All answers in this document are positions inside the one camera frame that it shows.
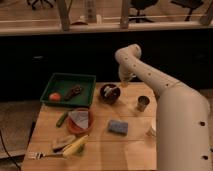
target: green plastic tray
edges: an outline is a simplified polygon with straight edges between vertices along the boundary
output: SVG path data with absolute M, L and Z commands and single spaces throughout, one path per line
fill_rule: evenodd
M 96 76 L 94 75 L 54 73 L 50 78 L 40 101 L 49 106 L 89 107 L 92 104 L 95 83 Z M 63 98 L 70 88 L 76 84 L 80 85 L 83 90 L 69 101 L 64 101 L 63 99 L 58 102 L 48 100 L 49 95 L 53 92 L 60 93 Z

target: gray sponge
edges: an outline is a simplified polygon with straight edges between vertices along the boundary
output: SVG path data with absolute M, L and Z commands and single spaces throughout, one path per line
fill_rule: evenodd
M 110 120 L 108 123 L 108 131 L 127 135 L 128 123 L 117 120 Z

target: silver fork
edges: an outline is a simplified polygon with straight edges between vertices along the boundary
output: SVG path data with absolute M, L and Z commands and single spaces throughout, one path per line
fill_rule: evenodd
M 27 154 L 27 157 L 29 159 L 41 159 L 43 157 L 63 157 L 63 153 L 50 153 L 50 154 L 45 154 L 42 152 L 29 152 Z

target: metal mug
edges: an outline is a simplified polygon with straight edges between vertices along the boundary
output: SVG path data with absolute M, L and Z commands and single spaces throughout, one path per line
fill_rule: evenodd
M 143 112 L 147 105 L 150 103 L 150 100 L 147 96 L 139 96 L 138 97 L 138 104 L 137 104 L 137 109 L 141 112 Z

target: desk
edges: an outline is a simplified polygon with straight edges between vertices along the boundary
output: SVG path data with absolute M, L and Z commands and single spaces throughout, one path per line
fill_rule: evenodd
M 83 156 L 40 160 L 25 157 L 23 171 L 156 170 L 156 139 L 146 134 L 156 114 L 153 91 L 144 83 L 131 83 L 121 89 L 119 100 L 110 106 L 98 100 L 103 84 L 97 83 L 95 87 L 91 105 L 95 122 Z M 144 112 L 136 109 L 140 95 L 150 98 L 150 104 Z M 60 128 L 55 127 L 56 121 L 66 110 L 62 107 L 42 106 L 27 152 L 49 153 L 53 139 L 69 135 L 65 123 Z M 128 122 L 127 136 L 109 133 L 107 123 L 110 119 Z

